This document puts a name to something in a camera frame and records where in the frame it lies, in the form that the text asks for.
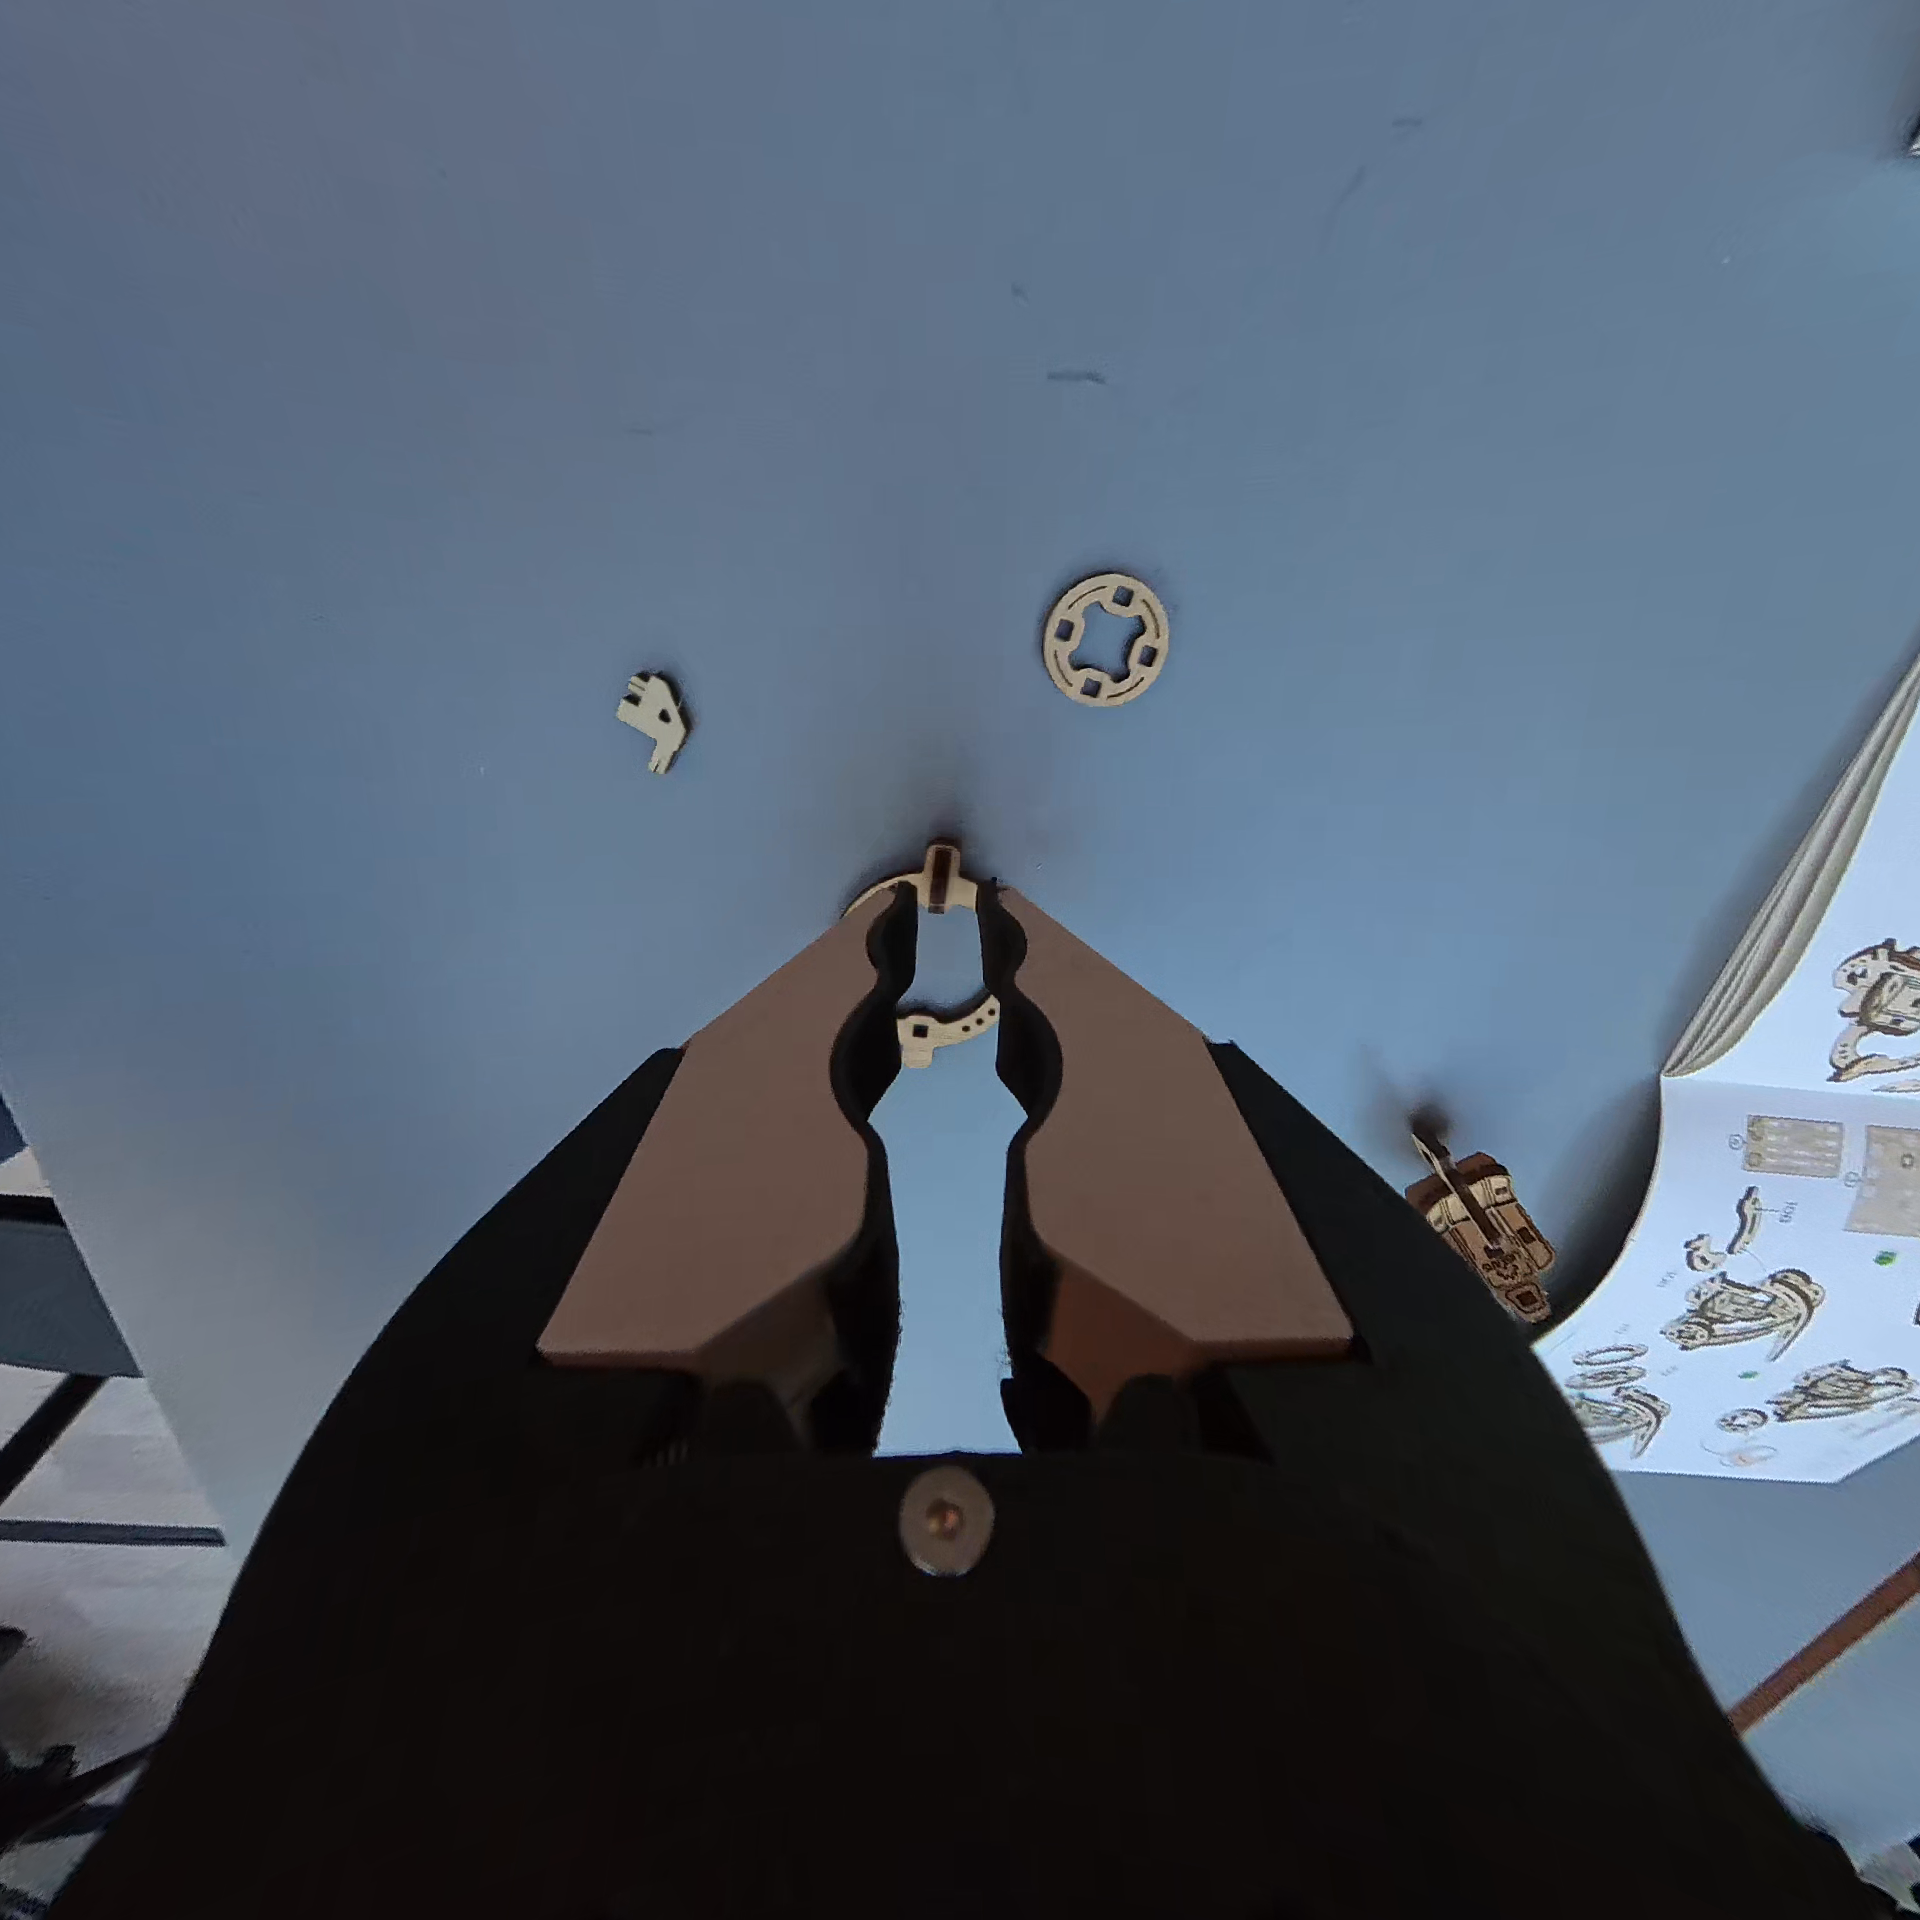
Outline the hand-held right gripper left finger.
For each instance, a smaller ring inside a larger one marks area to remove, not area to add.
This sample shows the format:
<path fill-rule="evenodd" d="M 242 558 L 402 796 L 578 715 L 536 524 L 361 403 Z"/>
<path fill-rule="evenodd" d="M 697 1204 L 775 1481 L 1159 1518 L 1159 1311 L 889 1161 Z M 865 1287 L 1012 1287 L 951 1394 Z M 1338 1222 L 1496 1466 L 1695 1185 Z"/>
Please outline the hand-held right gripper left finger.
<path fill-rule="evenodd" d="M 758 1383 L 800 1426 L 879 1425 L 901 1301 L 873 1111 L 916 945 L 916 901 L 885 889 L 685 1043 L 543 1361 Z"/>

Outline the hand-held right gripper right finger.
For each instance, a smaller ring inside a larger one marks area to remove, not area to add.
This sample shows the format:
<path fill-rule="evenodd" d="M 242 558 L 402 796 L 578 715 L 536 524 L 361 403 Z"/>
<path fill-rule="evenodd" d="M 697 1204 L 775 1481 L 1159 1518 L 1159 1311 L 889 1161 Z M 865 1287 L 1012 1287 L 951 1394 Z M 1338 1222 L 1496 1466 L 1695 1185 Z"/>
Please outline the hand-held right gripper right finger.
<path fill-rule="evenodd" d="M 1205 1034 L 1012 887 L 977 907 L 1008 1147 L 1012 1420 L 1101 1420 L 1141 1375 L 1343 1361 L 1352 1321 Z"/>

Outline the wooden horseshoe shaped part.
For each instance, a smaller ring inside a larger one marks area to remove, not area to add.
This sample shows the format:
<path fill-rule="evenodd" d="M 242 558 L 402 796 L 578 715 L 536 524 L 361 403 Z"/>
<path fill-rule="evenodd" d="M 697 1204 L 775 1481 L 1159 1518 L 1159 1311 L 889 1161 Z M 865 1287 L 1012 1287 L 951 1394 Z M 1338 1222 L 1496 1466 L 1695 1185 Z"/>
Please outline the wooden horseshoe shaped part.
<path fill-rule="evenodd" d="M 919 913 L 925 917 L 977 913 L 980 882 L 966 876 L 964 851 L 959 841 L 951 836 L 927 841 L 924 862 L 916 871 L 889 876 L 852 897 L 852 901 L 844 907 L 844 918 L 852 917 L 862 906 L 889 897 L 898 887 L 912 891 Z M 933 1067 L 937 1052 L 980 1041 L 994 1030 L 998 1020 L 1001 1002 L 988 987 L 980 987 L 968 1002 L 953 1006 L 902 1003 L 896 1011 L 901 1067 Z"/>

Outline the small boxy wooden subassembly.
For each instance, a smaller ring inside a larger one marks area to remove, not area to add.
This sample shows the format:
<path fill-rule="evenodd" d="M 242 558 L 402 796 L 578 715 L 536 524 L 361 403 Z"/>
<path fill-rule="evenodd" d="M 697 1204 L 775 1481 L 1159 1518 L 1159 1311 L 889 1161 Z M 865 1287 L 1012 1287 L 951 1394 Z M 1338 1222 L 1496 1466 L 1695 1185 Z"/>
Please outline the small boxy wooden subassembly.
<path fill-rule="evenodd" d="M 1554 1251 L 1521 1207 L 1509 1169 L 1484 1151 L 1456 1159 L 1423 1121 L 1407 1130 L 1425 1172 L 1406 1188 L 1406 1199 L 1509 1315 L 1542 1326 L 1551 1315 L 1544 1281 Z"/>

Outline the small angled wooden part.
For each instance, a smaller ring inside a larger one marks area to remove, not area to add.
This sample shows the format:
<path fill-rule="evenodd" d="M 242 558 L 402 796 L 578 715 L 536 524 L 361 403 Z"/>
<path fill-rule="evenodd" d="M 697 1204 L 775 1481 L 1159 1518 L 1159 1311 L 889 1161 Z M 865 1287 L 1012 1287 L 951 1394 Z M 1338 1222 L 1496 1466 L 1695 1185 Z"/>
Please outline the small angled wooden part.
<path fill-rule="evenodd" d="M 649 741 L 647 771 L 665 777 L 688 742 L 688 715 L 665 674 L 637 673 L 623 687 L 615 718 Z"/>

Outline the open assembly instruction booklet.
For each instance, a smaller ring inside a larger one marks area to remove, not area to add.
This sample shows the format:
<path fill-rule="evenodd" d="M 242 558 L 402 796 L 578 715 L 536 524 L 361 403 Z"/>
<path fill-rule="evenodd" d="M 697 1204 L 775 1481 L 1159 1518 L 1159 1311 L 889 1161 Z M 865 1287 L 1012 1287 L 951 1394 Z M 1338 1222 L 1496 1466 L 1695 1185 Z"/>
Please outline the open assembly instruction booklet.
<path fill-rule="evenodd" d="M 1617 1475 L 1842 1481 L 1918 1435 L 1918 668 L 1660 1079 L 1631 1234 L 1536 1355 Z"/>

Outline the round wooden disc part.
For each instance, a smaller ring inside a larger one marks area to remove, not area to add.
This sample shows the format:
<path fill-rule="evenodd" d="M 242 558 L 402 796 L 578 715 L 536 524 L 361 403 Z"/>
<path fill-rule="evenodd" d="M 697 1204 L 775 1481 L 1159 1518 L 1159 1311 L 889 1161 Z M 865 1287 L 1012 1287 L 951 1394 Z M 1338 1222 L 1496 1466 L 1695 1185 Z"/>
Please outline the round wooden disc part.
<path fill-rule="evenodd" d="M 1122 673 L 1111 674 L 1084 663 L 1079 650 L 1087 636 L 1087 615 L 1133 619 Z M 1055 690 L 1071 703 L 1111 708 L 1137 699 L 1161 677 L 1167 658 L 1167 613 L 1142 578 L 1127 572 L 1100 572 L 1066 588 L 1041 622 L 1041 663 Z"/>

